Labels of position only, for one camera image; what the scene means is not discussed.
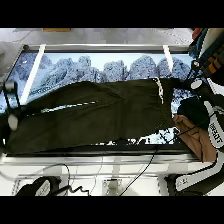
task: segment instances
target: brown cloth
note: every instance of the brown cloth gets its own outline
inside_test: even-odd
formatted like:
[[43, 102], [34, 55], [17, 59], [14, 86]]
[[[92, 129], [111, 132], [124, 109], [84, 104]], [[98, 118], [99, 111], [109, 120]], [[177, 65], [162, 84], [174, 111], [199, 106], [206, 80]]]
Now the brown cloth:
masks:
[[[180, 130], [180, 134], [195, 126], [184, 115], [175, 115], [173, 121], [175, 126]], [[210, 142], [208, 132], [202, 128], [195, 127], [180, 135], [179, 138], [186, 143], [202, 162], [213, 162], [216, 160], [216, 149]]]

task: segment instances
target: dark green pants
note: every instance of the dark green pants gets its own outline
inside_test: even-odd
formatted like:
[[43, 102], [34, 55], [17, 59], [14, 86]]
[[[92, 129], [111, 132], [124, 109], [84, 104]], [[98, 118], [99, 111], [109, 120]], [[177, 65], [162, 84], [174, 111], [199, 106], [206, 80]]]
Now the dark green pants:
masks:
[[[80, 82], [62, 87], [27, 105], [29, 116], [10, 133], [6, 152], [39, 152], [138, 138], [154, 133], [160, 125], [160, 129], [171, 127], [170, 107], [177, 80], [160, 82], [163, 104], [158, 85], [152, 79]], [[68, 106], [42, 111], [63, 105]]]

